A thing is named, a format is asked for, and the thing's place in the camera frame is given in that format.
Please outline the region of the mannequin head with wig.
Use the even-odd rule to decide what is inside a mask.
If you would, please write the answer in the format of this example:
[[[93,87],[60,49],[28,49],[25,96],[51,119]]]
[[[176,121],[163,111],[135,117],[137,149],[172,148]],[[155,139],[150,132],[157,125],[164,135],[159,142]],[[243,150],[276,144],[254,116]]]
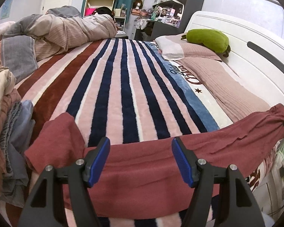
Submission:
[[[135,0],[133,4],[134,9],[142,9],[143,7],[143,2],[142,0]]]

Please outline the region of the pile of folded clothes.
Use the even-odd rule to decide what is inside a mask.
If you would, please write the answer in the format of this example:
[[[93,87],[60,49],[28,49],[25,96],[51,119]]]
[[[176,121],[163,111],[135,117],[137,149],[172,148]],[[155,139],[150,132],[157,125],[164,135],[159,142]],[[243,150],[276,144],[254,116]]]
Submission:
[[[0,200],[22,208],[29,183],[24,152],[35,121],[32,102],[21,101],[15,82],[13,73],[0,62]]]

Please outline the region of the green plush toy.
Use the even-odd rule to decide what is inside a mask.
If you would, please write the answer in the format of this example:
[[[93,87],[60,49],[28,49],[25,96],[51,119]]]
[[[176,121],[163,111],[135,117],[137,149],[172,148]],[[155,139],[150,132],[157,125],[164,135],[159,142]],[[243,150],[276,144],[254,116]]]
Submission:
[[[202,45],[216,54],[222,54],[225,58],[229,56],[231,51],[229,38],[221,31],[214,29],[192,29],[185,35],[183,34],[181,40]]]

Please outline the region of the small blue wall poster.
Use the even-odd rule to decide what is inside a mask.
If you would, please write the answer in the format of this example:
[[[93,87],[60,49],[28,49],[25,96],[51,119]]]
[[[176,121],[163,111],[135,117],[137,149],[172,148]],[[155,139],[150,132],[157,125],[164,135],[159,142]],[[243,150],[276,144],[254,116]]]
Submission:
[[[0,12],[0,19],[7,19],[9,17],[10,12],[11,12],[12,2],[13,0],[6,0],[3,3],[1,12]]]

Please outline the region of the dark tall bookshelf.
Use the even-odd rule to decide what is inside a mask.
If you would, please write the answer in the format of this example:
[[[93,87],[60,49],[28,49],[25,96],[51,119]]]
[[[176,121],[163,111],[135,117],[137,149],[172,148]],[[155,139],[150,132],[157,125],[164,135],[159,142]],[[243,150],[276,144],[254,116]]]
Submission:
[[[162,22],[155,22],[152,30],[151,40],[155,40],[162,35],[177,35],[183,33],[191,19],[191,16],[196,11],[201,11],[204,0],[172,0],[167,4],[171,5],[179,12],[182,9],[182,18],[178,27],[164,24]]]

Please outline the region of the white bed headboard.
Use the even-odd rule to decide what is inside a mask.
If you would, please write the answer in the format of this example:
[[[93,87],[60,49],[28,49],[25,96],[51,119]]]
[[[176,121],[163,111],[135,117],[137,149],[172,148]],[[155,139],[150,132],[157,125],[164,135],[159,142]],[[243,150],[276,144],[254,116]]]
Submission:
[[[229,38],[231,52],[223,61],[255,95],[269,105],[284,105],[284,40],[262,27],[230,15],[197,11],[191,29],[215,29]]]

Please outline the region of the white rolling cart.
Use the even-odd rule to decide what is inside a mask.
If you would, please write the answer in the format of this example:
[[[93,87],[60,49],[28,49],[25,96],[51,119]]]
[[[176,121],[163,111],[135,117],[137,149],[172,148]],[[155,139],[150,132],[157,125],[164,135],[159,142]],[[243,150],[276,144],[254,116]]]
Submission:
[[[125,30],[125,24],[127,19],[127,6],[126,4],[121,4],[118,8],[113,10],[116,27],[119,31]]]

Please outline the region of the near pink ribbed pillow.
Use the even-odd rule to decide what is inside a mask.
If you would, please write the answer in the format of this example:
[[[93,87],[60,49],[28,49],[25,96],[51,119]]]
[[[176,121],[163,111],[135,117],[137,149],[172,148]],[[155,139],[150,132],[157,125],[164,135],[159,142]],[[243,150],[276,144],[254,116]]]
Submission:
[[[207,88],[233,122],[251,113],[264,112],[270,105],[234,80],[219,61],[208,58],[183,58],[178,61]]]

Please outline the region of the cluttered dark desk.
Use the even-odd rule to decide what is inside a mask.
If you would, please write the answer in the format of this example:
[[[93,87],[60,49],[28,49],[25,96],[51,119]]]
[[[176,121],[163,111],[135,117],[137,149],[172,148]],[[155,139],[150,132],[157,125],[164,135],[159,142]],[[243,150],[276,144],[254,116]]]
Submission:
[[[172,7],[154,6],[145,9],[134,19],[132,38],[134,40],[152,41],[162,35],[175,35],[181,23],[178,16],[171,16],[175,12]]]

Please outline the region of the far pink white pillow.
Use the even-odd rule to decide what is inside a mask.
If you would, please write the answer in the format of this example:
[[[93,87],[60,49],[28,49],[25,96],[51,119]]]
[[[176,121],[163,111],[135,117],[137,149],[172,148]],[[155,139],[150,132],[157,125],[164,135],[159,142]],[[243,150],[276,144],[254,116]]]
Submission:
[[[163,35],[155,40],[162,57],[168,61],[178,61],[183,58],[208,58],[222,61],[212,50],[186,40],[181,40],[181,35]]]

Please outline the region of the striped plush bed blanket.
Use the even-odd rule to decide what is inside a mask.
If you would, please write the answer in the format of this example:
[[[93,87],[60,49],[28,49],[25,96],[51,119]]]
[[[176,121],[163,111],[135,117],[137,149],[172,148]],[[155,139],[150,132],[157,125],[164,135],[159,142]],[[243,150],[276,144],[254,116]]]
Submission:
[[[46,122],[70,114],[90,150],[205,133],[231,124],[211,93],[151,43],[111,39],[87,43],[39,62],[16,88],[34,106],[31,145]],[[106,226],[180,226],[186,209],[150,219],[101,217]]]

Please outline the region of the black white plush toy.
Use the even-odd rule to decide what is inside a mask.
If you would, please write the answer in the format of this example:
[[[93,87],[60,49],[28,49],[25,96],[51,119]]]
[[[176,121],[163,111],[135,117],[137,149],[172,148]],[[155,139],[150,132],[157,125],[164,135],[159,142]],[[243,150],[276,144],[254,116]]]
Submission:
[[[96,15],[96,14],[107,14],[109,16],[111,16],[112,19],[114,19],[114,13],[112,12],[111,9],[109,9],[108,7],[99,7],[99,8],[96,8],[93,13],[93,15]]]

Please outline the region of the grey pink rumpled duvet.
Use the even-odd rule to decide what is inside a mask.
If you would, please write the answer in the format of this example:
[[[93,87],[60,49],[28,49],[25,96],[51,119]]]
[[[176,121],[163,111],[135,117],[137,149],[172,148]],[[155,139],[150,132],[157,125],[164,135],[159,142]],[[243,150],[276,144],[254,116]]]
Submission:
[[[107,14],[82,17],[73,6],[53,8],[0,24],[0,62],[20,82],[41,60],[116,34],[115,21]]]

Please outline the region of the maroon red pants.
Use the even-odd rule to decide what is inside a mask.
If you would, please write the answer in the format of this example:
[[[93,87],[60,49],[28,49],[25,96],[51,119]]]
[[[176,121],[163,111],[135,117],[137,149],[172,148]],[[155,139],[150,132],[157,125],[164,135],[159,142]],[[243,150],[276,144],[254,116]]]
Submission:
[[[284,106],[254,112],[214,132],[182,135],[187,149],[211,165],[235,164],[249,176],[284,138]],[[172,138],[112,145],[99,182],[89,189],[100,217],[150,219],[188,207],[193,190],[180,175],[171,150]],[[90,151],[73,117],[59,115],[43,126],[25,151],[29,166],[41,173],[45,166],[71,165]]]

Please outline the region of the yellow white shelf cabinet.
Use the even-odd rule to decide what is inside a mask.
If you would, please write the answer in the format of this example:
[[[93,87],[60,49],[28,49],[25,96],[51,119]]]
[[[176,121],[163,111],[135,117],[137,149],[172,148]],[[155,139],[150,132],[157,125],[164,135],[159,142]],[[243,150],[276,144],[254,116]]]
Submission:
[[[92,14],[92,12],[99,7],[107,7],[113,11],[115,0],[86,0],[84,5],[84,16]]]

